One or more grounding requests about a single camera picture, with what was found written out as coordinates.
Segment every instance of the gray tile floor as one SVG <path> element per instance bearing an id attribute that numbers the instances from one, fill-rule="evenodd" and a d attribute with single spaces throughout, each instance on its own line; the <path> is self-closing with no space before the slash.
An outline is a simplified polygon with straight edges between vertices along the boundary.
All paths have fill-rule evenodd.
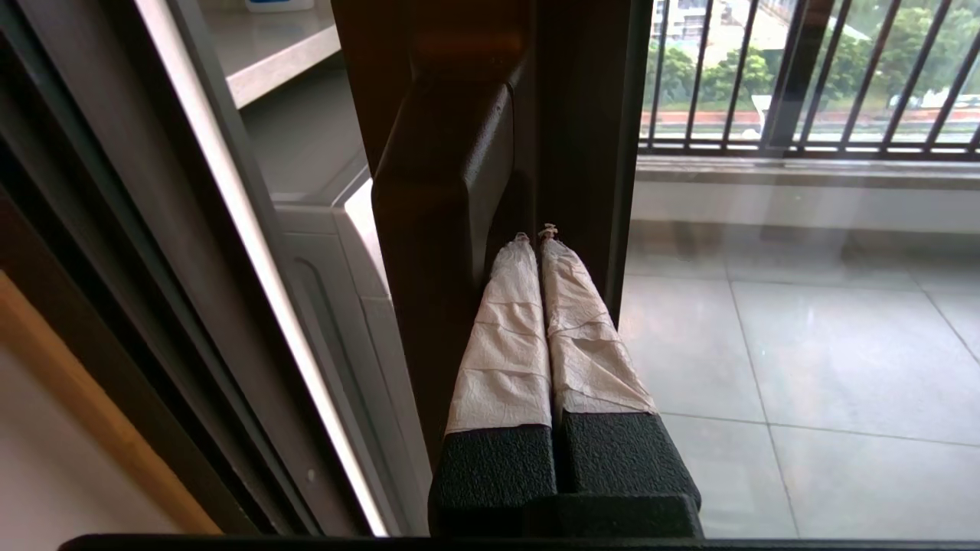
<path id="1" fill-rule="evenodd" d="M 620 333 L 709 537 L 980 539 L 980 238 L 634 222 Z"/>

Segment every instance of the white wall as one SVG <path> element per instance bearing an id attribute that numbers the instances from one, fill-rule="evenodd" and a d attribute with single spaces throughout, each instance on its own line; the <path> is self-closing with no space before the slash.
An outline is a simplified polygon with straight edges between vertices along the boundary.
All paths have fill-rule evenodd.
<path id="1" fill-rule="evenodd" d="M 633 220 L 980 232 L 980 191 L 637 181 Z"/>
<path id="2" fill-rule="evenodd" d="M 0 343 L 0 540 L 53 551 L 94 532 L 177 532 Z"/>

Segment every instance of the shelf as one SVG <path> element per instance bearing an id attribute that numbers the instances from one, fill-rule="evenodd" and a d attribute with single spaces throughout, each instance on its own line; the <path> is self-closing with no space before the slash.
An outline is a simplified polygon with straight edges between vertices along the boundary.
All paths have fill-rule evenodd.
<path id="1" fill-rule="evenodd" d="M 321 64 L 241 114 L 275 203 L 332 205 L 368 165 L 343 70 Z"/>
<path id="2" fill-rule="evenodd" d="M 340 51 L 328 0 L 281 14 L 252 14 L 244 0 L 199 1 L 239 109 Z"/>

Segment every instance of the paper towel wrapping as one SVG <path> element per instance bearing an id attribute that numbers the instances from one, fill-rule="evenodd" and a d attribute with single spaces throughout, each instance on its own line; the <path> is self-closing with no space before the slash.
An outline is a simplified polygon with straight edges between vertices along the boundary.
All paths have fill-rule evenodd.
<path id="1" fill-rule="evenodd" d="M 519 233 L 497 254 L 463 354 L 446 433 L 551 425 L 538 264 Z"/>
<path id="2" fill-rule="evenodd" d="M 654 399 L 633 371 L 585 265 L 552 237 L 553 229 L 542 233 L 541 277 L 556 411 L 654 413 Z"/>

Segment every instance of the floor tile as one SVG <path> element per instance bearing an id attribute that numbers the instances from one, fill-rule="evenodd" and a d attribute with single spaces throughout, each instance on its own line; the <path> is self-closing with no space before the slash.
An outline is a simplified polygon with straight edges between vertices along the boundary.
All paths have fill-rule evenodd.
<path id="1" fill-rule="evenodd" d="M 619 333 L 661 411 L 764 421 L 727 281 L 627 275 Z"/>
<path id="2" fill-rule="evenodd" d="M 664 415 L 701 491 L 707 537 L 797 537 L 765 425 Z"/>
<path id="3" fill-rule="evenodd" d="M 774 426 L 804 538 L 980 538 L 980 448 Z"/>
<path id="4" fill-rule="evenodd" d="M 843 229 L 739 226 L 724 241 L 733 281 L 918 289 L 900 255 L 860 247 Z"/>
<path id="5" fill-rule="evenodd" d="M 725 279 L 718 226 L 632 221 L 626 273 L 635 276 Z"/>
<path id="6" fill-rule="evenodd" d="M 924 293 L 733 289 L 771 423 L 980 444 L 980 370 Z"/>
<path id="7" fill-rule="evenodd" d="M 913 255 L 907 265 L 925 291 L 980 294 L 980 257 Z"/>
<path id="8" fill-rule="evenodd" d="M 980 359 L 980 295 L 929 293 L 959 338 Z"/>

